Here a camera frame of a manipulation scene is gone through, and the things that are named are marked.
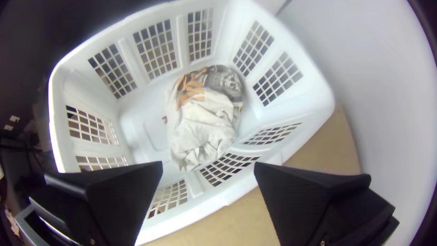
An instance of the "laundry basket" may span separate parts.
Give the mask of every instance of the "laundry basket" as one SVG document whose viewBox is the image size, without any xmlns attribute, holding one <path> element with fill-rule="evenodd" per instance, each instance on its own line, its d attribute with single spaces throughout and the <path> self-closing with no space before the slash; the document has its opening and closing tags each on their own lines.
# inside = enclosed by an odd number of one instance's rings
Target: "laundry basket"
<svg viewBox="0 0 437 246">
<path fill-rule="evenodd" d="M 217 64 L 243 79 L 236 138 L 223 157 L 180 172 L 169 157 L 164 88 Z M 49 108 L 60 172 L 163 162 L 138 245 L 255 188 L 254 161 L 283 164 L 332 114 L 334 97 L 296 37 L 255 3 L 182 0 L 135 13 L 66 55 L 50 77 Z"/>
</svg>

